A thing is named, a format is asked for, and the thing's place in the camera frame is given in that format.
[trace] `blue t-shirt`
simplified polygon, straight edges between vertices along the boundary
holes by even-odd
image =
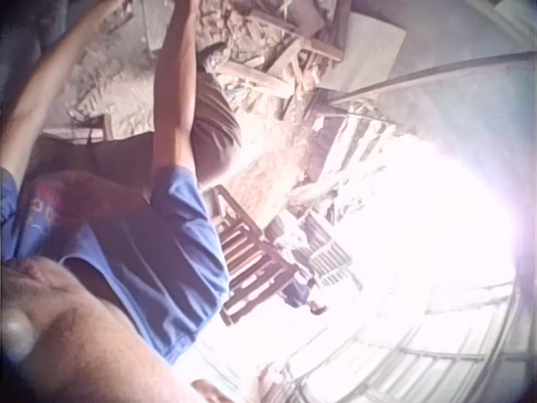
[[[85,260],[145,341],[173,363],[220,311],[229,275],[195,177],[167,166],[154,179],[148,204],[136,191],[77,171],[41,176],[19,195],[2,170],[2,262]]]

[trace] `raised arm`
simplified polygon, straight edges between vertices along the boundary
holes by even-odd
[[[196,173],[190,131],[196,106],[198,0],[176,0],[154,79],[153,172],[182,165]]]
[[[35,66],[5,127],[2,127],[0,164],[13,176],[17,188],[23,181],[50,104],[63,89],[102,21],[122,3],[123,0],[101,0]]]

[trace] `foot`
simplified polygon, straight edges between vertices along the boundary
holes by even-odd
[[[225,42],[216,42],[210,44],[196,55],[196,64],[198,71],[205,73],[214,73],[218,67],[229,60],[229,52],[226,52]]]

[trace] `dirt ground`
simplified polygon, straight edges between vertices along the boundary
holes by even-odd
[[[277,29],[247,22],[227,0],[201,0],[199,49],[224,40],[232,60],[245,62],[261,55],[267,65],[285,45],[282,38]],[[143,6],[135,0],[133,17],[121,28],[100,34],[90,46],[52,107],[48,125],[85,122],[110,113],[115,139],[152,130],[155,66],[156,57],[147,46]],[[220,75],[218,80],[227,91],[245,88],[232,103],[242,128],[242,154],[224,185],[264,227],[285,207],[289,191],[302,179],[315,133],[301,122],[303,105],[293,118],[282,122],[275,118],[282,100],[233,77]]]

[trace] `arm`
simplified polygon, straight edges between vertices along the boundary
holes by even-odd
[[[197,0],[178,0],[154,80],[153,172],[182,165],[195,174],[190,131],[196,105]]]
[[[20,95],[5,128],[2,128],[1,166],[13,176],[20,187],[29,156],[54,101],[69,79],[72,68],[82,57],[101,22],[123,0],[98,3],[37,64]]]

